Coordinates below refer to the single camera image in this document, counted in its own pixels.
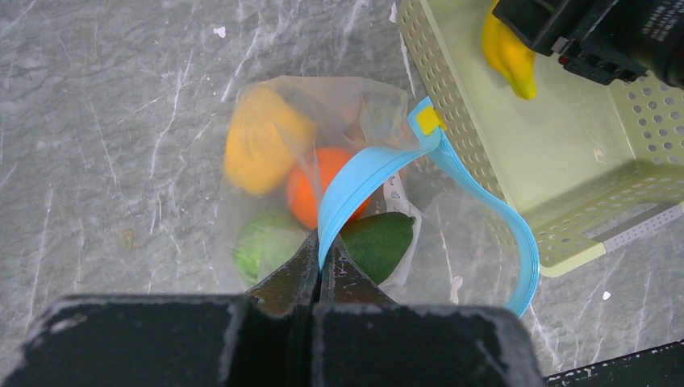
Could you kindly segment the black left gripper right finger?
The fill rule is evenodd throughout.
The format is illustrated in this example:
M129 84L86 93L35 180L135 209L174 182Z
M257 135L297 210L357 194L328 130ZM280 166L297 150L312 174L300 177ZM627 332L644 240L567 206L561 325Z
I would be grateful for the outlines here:
M336 264L358 273L344 243L332 245L312 310L314 386L543 386L530 335L490 306L348 303L354 289Z

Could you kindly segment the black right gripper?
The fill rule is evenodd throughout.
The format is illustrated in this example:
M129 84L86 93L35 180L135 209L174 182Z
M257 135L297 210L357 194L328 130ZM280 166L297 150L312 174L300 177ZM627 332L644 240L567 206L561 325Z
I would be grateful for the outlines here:
M493 9L527 48L601 85L651 72L683 87L683 3L677 0L500 1Z

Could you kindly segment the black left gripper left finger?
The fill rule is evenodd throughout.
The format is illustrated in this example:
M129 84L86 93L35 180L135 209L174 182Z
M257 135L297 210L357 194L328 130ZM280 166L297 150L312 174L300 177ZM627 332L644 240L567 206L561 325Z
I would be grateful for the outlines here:
M318 250L311 233L245 293L61 298L4 385L306 386Z

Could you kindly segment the green bumpy fruit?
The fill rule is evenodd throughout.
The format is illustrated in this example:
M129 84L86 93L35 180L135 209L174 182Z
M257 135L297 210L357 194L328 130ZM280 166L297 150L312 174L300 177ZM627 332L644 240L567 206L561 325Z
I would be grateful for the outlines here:
M308 233L284 210L267 210L247 222L235 241L232 258L240 276L255 285L289 260Z

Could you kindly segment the dark green avocado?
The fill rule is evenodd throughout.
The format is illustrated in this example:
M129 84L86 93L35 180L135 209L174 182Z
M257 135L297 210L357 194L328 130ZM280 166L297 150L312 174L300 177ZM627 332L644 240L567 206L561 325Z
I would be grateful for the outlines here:
M351 260L379 285L410 247L414 223L413 217L400 212L376 214L346 224L340 237Z

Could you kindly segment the yellow banana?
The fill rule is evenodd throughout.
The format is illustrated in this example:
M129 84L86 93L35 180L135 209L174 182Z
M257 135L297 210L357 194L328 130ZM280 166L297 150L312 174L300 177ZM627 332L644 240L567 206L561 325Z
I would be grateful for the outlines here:
M488 65L501 74L518 98L532 100L538 89L535 79L536 53L529 49L497 19L493 1L485 17L482 31L482 51Z

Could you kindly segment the pale yellow plastic basket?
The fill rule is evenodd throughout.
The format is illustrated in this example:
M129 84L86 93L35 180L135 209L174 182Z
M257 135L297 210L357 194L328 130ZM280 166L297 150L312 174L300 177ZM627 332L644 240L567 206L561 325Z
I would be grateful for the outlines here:
M609 86L536 61L524 101L482 55L488 1L403 1L397 23L447 137L533 230L558 277L683 216L683 94Z

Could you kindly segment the orange tangerine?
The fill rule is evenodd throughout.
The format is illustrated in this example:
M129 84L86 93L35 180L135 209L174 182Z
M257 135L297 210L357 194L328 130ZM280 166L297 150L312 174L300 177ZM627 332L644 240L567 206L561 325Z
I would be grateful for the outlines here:
M343 148L317 148L292 170L286 185L287 201L291 213L305 228L317 227L321 198L351 158L352 153Z

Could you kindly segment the clear zip bag blue zipper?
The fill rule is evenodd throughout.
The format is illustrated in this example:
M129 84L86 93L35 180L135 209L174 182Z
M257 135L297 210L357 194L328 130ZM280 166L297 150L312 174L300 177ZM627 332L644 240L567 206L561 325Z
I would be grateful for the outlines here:
M411 245L387 280L378 285L369 278L392 301L498 306L517 315L527 311L540 282L532 229L471 175L431 99L409 108L404 90L362 77L280 76L246 85L236 104L258 84L312 119L318 134L270 193L251 195L223 172L220 246L241 288L252 285L233 263L240 230L264 211L291 213L286 185L292 170L317 148L343 148L352 158L322 196L317 227L307 229L294 217L308 235L318 236L319 265L326 264L335 239L343 242L346 224L400 212L415 219Z

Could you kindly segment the yellow bell pepper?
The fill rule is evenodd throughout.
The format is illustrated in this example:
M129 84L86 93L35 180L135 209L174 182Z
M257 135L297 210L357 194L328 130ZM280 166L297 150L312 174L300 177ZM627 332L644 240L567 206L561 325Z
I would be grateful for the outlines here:
M274 89L253 85L240 95L231 117L224 175L251 195L268 194L313 147L317 134L317 124Z

